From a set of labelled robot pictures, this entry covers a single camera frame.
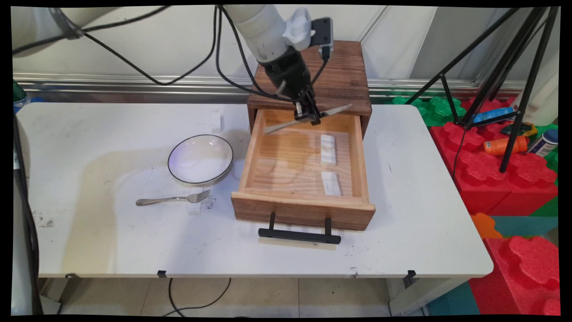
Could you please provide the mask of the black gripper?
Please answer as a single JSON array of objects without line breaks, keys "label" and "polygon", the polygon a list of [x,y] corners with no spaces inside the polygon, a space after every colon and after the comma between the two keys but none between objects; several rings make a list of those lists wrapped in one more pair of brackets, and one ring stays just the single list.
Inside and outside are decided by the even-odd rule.
[{"label": "black gripper", "polygon": [[301,98],[295,103],[294,119],[297,122],[310,122],[313,126],[319,125],[321,113],[311,86],[311,74],[301,53],[288,47],[283,55],[261,65],[276,89],[286,82],[280,93],[282,96],[292,100]]}]

